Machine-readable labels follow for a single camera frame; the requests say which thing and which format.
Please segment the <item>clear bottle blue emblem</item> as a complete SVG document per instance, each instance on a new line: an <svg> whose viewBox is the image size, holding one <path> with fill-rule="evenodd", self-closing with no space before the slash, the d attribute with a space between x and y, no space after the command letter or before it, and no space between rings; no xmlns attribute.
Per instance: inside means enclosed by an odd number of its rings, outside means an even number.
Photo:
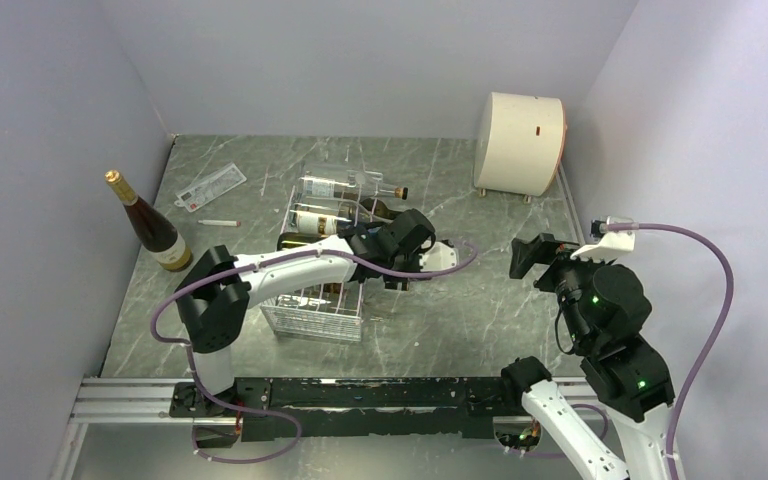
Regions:
<svg viewBox="0 0 768 480"><path fill-rule="evenodd" d="M289 220L299 233L330 236L372 222L373 216L354 201L314 199L292 204Z"/></svg>

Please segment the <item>clear bottle cork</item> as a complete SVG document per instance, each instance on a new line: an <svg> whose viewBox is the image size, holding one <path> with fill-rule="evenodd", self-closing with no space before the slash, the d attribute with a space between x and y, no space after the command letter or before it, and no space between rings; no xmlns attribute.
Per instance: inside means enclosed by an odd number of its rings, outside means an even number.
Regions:
<svg viewBox="0 0 768 480"><path fill-rule="evenodd" d="M409 188L380 182L365 175L349 176L345 180L304 175L299 178L300 192L314 198L363 200L385 197L406 200Z"/></svg>

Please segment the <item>green wine bottle white label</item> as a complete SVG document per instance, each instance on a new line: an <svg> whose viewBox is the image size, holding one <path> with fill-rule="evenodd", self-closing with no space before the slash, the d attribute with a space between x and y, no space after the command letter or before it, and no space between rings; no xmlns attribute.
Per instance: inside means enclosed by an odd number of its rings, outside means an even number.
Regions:
<svg viewBox="0 0 768 480"><path fill-rule="evenodd" d="M321 236L299 232L284 232L278 237L276 250L307 252L309 256L336 255L338 252L353 254L349 243L338 235Z"/></svg>

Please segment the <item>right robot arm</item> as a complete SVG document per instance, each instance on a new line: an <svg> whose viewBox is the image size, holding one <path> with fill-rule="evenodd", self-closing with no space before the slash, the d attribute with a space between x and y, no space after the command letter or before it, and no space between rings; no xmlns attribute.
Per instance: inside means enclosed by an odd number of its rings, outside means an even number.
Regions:
<svg viewBox="0 0 768 480"><path fill-rule="evenodd" d="M633 233L609 232L580 246L549 233L511 242L509 276L523 278L536 264L545 272L535 289L552 293L581 359L586 383L616 428L617 456L573 409L547 368L535 357L501 372L499 398L513 414L529 414L584 479L672 479L667 430L675 399L663 357L642 337L652 312L636 274L618 263L633 251Z"/></svg>

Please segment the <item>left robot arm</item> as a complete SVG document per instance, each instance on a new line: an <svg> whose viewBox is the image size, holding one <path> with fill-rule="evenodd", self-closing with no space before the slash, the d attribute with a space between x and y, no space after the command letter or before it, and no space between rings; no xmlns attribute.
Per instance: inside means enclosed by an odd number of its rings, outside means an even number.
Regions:
<svg viewBox="0 0 768 480"><path fill-rule="evenodd" d="M214 416L235 406L230 347L249 309L328 283L419 279L419 257L435 240L431 222L409 209L391 222L356 224L287 250L237 257L224 246L209 251L173 295L188 335L191 369L201 384L197 403Z"/></svg>

